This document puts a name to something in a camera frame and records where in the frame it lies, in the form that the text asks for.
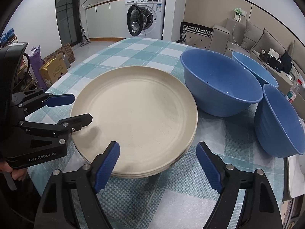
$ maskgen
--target checkered tablecloth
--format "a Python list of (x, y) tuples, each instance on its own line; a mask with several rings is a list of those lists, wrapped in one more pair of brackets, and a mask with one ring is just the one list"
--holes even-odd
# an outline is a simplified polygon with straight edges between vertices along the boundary
[[(179, 57), (183, 51), (191, 48), (163, 40), (122, 40), (72, 67), (49, 92), (55, 95), (73, 93), (77, 97), (93, 78), (111, 69), (130, 65), (158, 68), (184, 82)], [(71, 108), (72, 105), (43, 107), (27, 120), (54, 124), (69, 117)], [(280, 206), (284, 186), (283, 159), (271, 157), (261, 149), (254, 132), (255, 110), (256, 105), (252, 105), (228, 118), (217, 118), (199, 110), (195, 140), (175, 165), (158, 175), (143, 179), (111, 177), (98, 197), (113, 228), (202, 229), (219, 195), (211, 189), (196, 158), (195, 149), (200, 141), (205, 141), (212, 152), (239, 170), (253, 172), (257, 168), (263, 169)], [(42, 194), (54, 169), (74, 171), (84, 163), (85, 160), (70, 138), (66, 157), (31, 167), (28, 172)], [(241, 190), (228, 228), (236, 226), (243, 196), (244, 190)], [(77, 194), (73, 193), (73, 197), (80, 225), (87, 228)]]

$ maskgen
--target white cabinet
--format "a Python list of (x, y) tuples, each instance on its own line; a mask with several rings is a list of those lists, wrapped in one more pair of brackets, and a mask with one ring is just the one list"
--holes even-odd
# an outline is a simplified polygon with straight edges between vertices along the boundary
[(89, 38), (112, 37), (109, 16), (109, 3), (86, 10)]
[(130, 36), (127, 27), (128, 9), (128, 7), (125, 7), (125, 0), (118, 0), (110, 3), (110, 25), (112, 37), (127, 38)]
[(125, 0), (86, 9), (89, 38), (129, 38)]

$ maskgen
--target white washing machine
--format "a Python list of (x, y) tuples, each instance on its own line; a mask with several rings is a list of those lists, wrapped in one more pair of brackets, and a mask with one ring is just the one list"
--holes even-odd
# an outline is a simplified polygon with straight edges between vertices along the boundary
[(125, 0), (131, 37), (162, 39), (166, 0)]

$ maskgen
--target blue bowl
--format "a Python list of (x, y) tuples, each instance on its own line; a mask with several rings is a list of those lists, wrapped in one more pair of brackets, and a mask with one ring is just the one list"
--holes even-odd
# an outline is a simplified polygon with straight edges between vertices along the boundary
[(254, 117), (254, 128), (260, 145), (274, 157), (303, 155), (305, 134), (293, 106), (270, 84), (263, 86), (263, 94)]
[(197, 106), (208, 114), (236, 115), (263, 98), (257, 79), (227, 56), (194, 49), (182, 53), (180, 61), (186, 86)]
[(273, 75), (271, 75), (269, 71), (267, 71), (263, 66), (261, 66), (252, 58), (249, 58), (239, 52), (232, 52), (232, 59), (246, 67), (260, 82), (260, 85), (262, 85), (262, 87), (265, 84), (271, 84), (276, 88), (279, 87), (278, 82), (273, 77)]

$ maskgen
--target water bottle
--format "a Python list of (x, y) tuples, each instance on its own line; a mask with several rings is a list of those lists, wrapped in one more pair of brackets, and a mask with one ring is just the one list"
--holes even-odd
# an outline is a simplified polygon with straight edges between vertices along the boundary
[(287, 100), (292, 103), (296, 96), (299, 93), (300, 87), (302, 85), (301, 77), (296, 78), (291, 86), (291, 89), (289, 90), (288, 94), (286, 95)]

